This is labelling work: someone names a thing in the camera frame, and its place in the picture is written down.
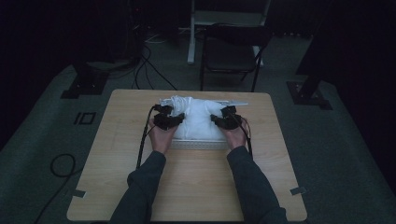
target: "gray floor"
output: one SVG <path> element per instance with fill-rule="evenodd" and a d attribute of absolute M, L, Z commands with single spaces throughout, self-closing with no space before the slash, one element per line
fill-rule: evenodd
<path fill-rule="evenodd" d="M 147 43 L 150 61 L 181 91 L 199 90 L 200 49 L 196 63 L 188 65 L 188 34 L 177 44 L 161 37 Z M 336 89 L 321 83 L 320 90 L 333 110 L 294 105 L 286 81 L 304 81 L 295 76 L 296 68 L 310 41 L 299 37 L 274 37 L 264 52 L 264 67 L 256 91 L 272 96 L 288 147 L 291 162 L 303 195 L 309 223 L 396 223 L 396 199 L 379 173 L 367 146 L 339 99 Z M 95 63 L 97 66 L 108 64 Z M 70 153 L 76 170 L 83 167 L 115 89 L 130 89 L 133 72 L 111 75 L 102 95 L 61 100 L 76 75 L 65 68 L 52 80 L 31 114 L 0 153 L 0 223 L 33 223 L 48 199 L 64 182 L 50 172 L 53 158 Z M 172 90 L 148 67 L 148 78 L 156 90 Z M 224 81 L 222 76 L 206 80 L 206 91 L 249 91 L 251 78 Z M 150 89 L 144 69 L 139 73 L 141 89 Z M 74 124 L 78 113 L 96 112 L 91 125 Z M 61 159 L 55 170 L 67 174 L 71 160 Z M 79 175 L 74 175 L 50 204 L 40 223 L 68 223 L 66 212 L 71 191 Z"/>

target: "sleeve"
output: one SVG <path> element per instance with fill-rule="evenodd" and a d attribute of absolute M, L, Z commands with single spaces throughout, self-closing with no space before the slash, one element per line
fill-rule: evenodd
<path fill-rule="evenodd" d="M 227 156 L 246 223 L 288 223 L 286 210 L 260 167 L 245 147 L 237 147 Z"/>
<path fill-rule="evenodd" d="M 110 224 L 149 223 L 151 206 L 157 193 L 166 158 L 161 152 L 152 151 L 145 163 L 128 175 L 129 188 L 125 191 Z"/>

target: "hand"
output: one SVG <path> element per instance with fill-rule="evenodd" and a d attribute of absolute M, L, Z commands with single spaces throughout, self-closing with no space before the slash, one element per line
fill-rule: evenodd
<path fill-rule="evenodd" d="M 241 126 L 246 130 L 247 129 L 247 122 L 245 119 L 242 119 Z M 247 137 L 245 136 L 244 131 L 240 127 L 233 129 L 233 130 L 225 130 L 219 128 L 221 132 L 227 139 L 227 144 L 230 150 L 233 150 L 236 147 L 241 147 L 246 144 Z"/>
<path fill-rule="evenodd" d="M 165 131 L 155 126 L 154 119 L 151 119 L 148 124 L 152 128 L 148 133 L 148 136 L 151 140 L 152 149 L 165 154 L 172 144 L 172 139 L 178 126 Z"/>

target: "black chair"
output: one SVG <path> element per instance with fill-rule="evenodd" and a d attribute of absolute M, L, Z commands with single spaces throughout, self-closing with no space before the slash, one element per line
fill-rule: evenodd
<path fill-rule="evenodd" d="M 205 29 L 204 47 L 201 60 L 201 91 L 204 89 L 205 70 L 227 74 L 254 72 L 251 91 L 254 92 L 262 60 L 262 51 L 268 45 L 272 32 L 266 26 L 242 26 L 215 23 Z M 253 46 L 259 47 L 254 54 Z"/>

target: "folded cloth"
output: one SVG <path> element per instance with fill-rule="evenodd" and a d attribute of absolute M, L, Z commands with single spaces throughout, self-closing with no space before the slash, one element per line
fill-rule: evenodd
<path fill-rule="evenodd" d="M 184 113 L 185 118 L 178 126 L 174 138 L 182 140 L 224 140 L 225 137 L 210 115 L 222 117 L 224 105 L 192 97 L 172 96 L 173 111 L 171 116 Z"/>

